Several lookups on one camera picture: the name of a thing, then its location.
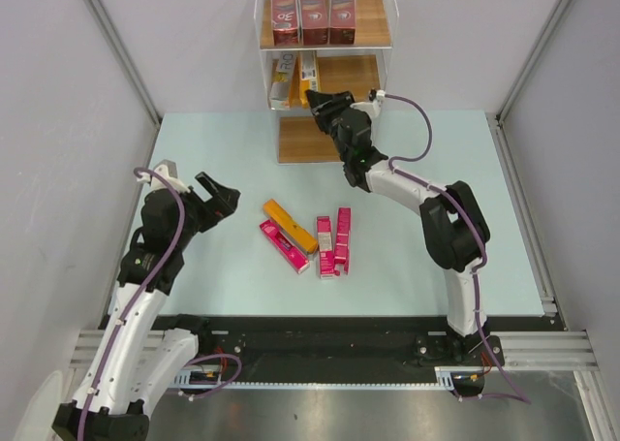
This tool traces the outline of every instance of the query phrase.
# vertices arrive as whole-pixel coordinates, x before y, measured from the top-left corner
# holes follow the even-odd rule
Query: wooden shelf board
[[[299,48],[346,48],[368,47],[386,48],[391,47],[388,18],[384,9],[384,0],[356,0],[356,42],[351,46],[325,45],[304,46]],[[292,49],[297,46],[275,46],[273,44],[273,32],[271,31],[271,0],[264,1],[263,28],[261,33],[262,49]]]
[[[364,100],[370,89],[379,88],[379,71],[374,55],[319,57],[321,91],[350,90],[356,100]],[[294,107],[300,107],[299,79],[294,76]],[[280,163],[338,162],[331,138],[317,127],[312,116],[280,119],[278,161]]]

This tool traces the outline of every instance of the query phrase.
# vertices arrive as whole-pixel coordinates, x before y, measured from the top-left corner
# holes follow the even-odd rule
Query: purple cable
[[[422,158],[428,155],[428,152],[430,152],[430,147],[433,144],[433,126],[430,124],[430,119],[428,118],[426,111],[424,111],[424,109],[420,105],[418,105],[416,102],[414,102],[413,100],[407,99],[406,97],[401,97],[400,95],[391,95],[391,94],[386,94],[386,98],[393,99],[393,100],[399,100],[401,102],[405,102],[409,105],[414,106],[419,111],[419,113],[422,115],[422,117],[424,118],[424,121],[426,121],[426,128],[428,128],[428,143],[426,144],[426,148],[424,149],[424,151],[418,157],[412,157],[412,158],[391,157],[388,162],[389,162],[389,167],[393,170],[394,162],[414,163],[414,162],[420,161]]]
[[[492,394],[481,394],[481,395],[478,395],[478,396],[471,396],[471,397],[463,397],[460,394],[458,394],[456,391],[453,391],[452,393],[454,395],[456,395],[457,397],[459,397],[459,400],[460,399],[510,398],[510,399],[519,400],[521,402],[525,402],[526,404],[531,404],[532,401],[529,399],[529,397],[527,397],[523,393],[523,391],[512,381],[512,379],[511,379],[510,375],[508,374],[508,372],[502,367],[502,365],[498,361],[497,357],[495,357],[495,354],[493,353],[493,349],[491,349],[491,345],[488,343],[486,335],[484,334],[484,331],[482,329],[481,313],[480,313],[480,310],[481,310],[481,284],[480,284],[480,280],[478,278],[478,271],[482,267],[484,267],[486,265],[486,263],[488,262],[488,256],[486,255],[486,249],[484,248],[484,242],[482,242],[481,236],[478,233],[478,231],[476,230],[476,227],[474,226],[474,223],[472,222],[470,217],[467,215],[467,213],[465,212],[463,207],[454,199],[453,196],[451,196],[444,189],[442,189],[441,187],[437,187],[437,186],[435,186],[433,184],[430,184],[428,181],[425,181],[424,179],[422,179],[420,177],[417,177],[414,174],[404,172],[404,171],[399,170],[399,169],[394,167],[394,162],[395,161],[417,162],[417,161],[421,160],[422,158],[424,158],[428,154],[428,151],[430,150],[431,143],[433,142],[433,130],[432,130],[432,126],[430,124],[430,119],[428,119],[428,115],[424,112],[422,107],[420,105],[418,105],[416,102],[414,102],[413,100],[409,100],[409,99],[406,99],[404,97],[400,97],[400,96],[397,96],[397,95],[390,95],[390,94],[386,94],[386,97],[389,98],[389,99],[400,100],[402,102],[406,102],[408,104],[413,105],[421,113],[421,115],[424,117],[424,121],[426,121],[426,126],[428,127],[428,145],[426,146],[426,149],[421,153],[421,155],[419,157],[406,158],[406,157],[398,157],[397,156],[397,157],[390,158],[388,160],[389,168],[391,169],[391,171],[393,173],[396,173],[396,174],[399,174],[399,175],[401,175],[403,177],[411,179],[413,182],[415,182],[417,184],[420,184],[420,185],[422,185],[424,187],[427,187],[431,191],[436,192],[438,194],[441,194],[446,199],[448,199],[448,201],[454,206],[454,208],[456,209],[456,211],[460,215],[461,219],[467,225],[467,228],[469,228],[470,232],[472,233],[472,236],[474,237],[474,240],[476,241],[476,245],[478,246],[478,249],[480,250],[480,253],[482,255],[482,259],[481,259],[480,263],[476,264],[472,268],[472,275],[474,276],[474,296],[475,296],[475,299],[474,299],[474,301],[475,301],[474,317],[475,317],[475,320],[476,320],[476,327],[478,328],[478,334],[480,335],[480,339],[482,340],[482,344],[484,345],[484,348],[486,349],[486,352],[487,352],[488,356],[490,356],[490,358],[493,360],[493,363],[495,364],[497,369],[500,371],[500,373],[502,374],[502,376],[504,377],[506,382],[509,384],[509,386],[512,388],[512,390],[516,393],[516,395],[514,395],[514,394],[504,394],[504,393],[492,393]]]
[[[209,397],[210,395],[219,393],[226,386],[228,386],[230,383],[236,380],[236,378],[239,376],[239,373],[241,373],[241,368],[243,367],[243,365],[241,364],[241,359],[233,354],[211,354],[210,356],[196,357],[195,359],[192,359],[189,362],[187,362],[187,364],[195,365],[199,362],[213,361],[215,359],[234,360],[234,362],[236,363],[236,371],[234,372],[234,375],[230,379],[226,380],[224,383],[220,383],[219,386],[216,386],[212,390],[206,390],[204,393],[200,393],[200,394],[189,394],[189,397],[192,397],[193,399],[204,399],[205,397]]]
[[[174,201],[178,205],[178,225],[176,226],[176,232],[174,233],[174,237],[172,238],[172,241],[170,242],[168,249],[166,249],[166,252],[162,256],[162,258],[159,260],[155,268],[152,269],[150,273],[148,273],[148,276],[146,276],[146,278],[144,278],[144,281],[142,281],[142,284],[139,285],[139,288],[136,290],[134,295],[129,299],[129,302],[127,302],[127,306],[125,306],[120,316],[118,317],[118,320],[121,322],[125,321],[125,319],[129,315],[129,312],[131,312],[132,307],[136,304],[136,301],[140,297],[140,294],[144,292],[144,290],[146,289],[146,286],[148,286],[148,283],[150,283],[153,280],[155,275],[159,272],[160,269],[162,269],[162,267],[164,266],[164,263],[168,260],[168,258],[172,254],[172,251],[176,247],[178,240],[181,238],[181,232],[183,231],[183,225],[185,224],[185,207],[183,206],[183,202],[181,201],[181,198],[179,197],[178,193],[174,190],[171,184],[167,182],[162,176],[160,176],[159,174],[155,173],[154,171],[148,168],[140,168],[140,167],[134,168],[135,176],[141,177],[142,173],[147,173],[151,177],[155,177],[156,179],[159,179],[159,181],[162,184],[164,184],[166,189],[170,191],[170,193],[174,197]],[[99,361],[99,366],[97,366],[97,370],[95,371],[95,376],[93,377],[93,382],[91,385],[91,388],[93,390],[97,390],[97,387],[99,386],[101,375],[103,374],[104,369],[106,368],[106,363],[109,360],[109,355],[111,354],[112,347],[114,345],[114,342],[116,341],[116,337],[118,336],[119,332],[120,332],[120,325],[116,325],[114,329],[112,330],[112,333],[109,336],[108,343],[106,344],[106,349],[104,350],[104,354],[102,355],[101,360]],[[86,397],[86,400],[84,401],[84,407],[81,410],[81,414],[79,416],[79,424],[77,425],[77,441],[84,441],[84,429],[86,427],[86,417],[88,416],[88,409],[90,408],[90,404],[93,401],[93,397],[94,397],[94,393],[91,393]]]

